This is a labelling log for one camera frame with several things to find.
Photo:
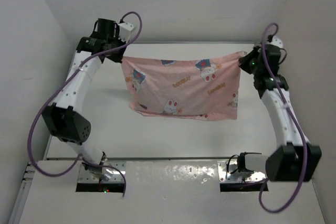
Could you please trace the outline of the pink bunny pillowcase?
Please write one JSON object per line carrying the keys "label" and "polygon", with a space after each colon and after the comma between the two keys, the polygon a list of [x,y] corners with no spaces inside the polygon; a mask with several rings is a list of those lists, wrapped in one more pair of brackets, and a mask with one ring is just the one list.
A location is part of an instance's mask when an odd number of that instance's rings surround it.
{"label": "pink bunny pillowcase", "polygon": [[235,120],[239,60],[246,54],[200,60],[124,57],[121,67],[132,95],[130,108],[144,116]]}

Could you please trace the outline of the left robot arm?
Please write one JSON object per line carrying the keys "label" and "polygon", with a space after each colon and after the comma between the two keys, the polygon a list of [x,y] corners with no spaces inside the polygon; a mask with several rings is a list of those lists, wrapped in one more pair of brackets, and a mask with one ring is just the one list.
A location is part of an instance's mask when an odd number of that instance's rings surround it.
{"label": "left robot arm", "polygon": [[76,47],[66,86],[42,112],[51,135],[67,143],[92,164],[99,165],[104,153],[89,143],[91,123],[81,111],[86,92],[104,56],[91,56],[126,44],[134,30],[133,24],[99,18],[92,34],[82,37]]}

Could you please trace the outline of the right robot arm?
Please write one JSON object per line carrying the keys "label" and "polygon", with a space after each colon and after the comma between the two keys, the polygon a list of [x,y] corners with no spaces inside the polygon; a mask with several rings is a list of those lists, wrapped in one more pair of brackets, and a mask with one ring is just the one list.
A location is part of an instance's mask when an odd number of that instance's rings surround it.
{"label": "right robot arm", "polygon": [[237,159],[239,172],[262,172],[272,182],[308,182],[322,156],[300,133],[290,102],[286,79],[278,74],[282,48],[267,44],[239,60],[239,67],[254,76],[254,87],[266,107],[276,136],[277,148],[270,155],[243,152]]}

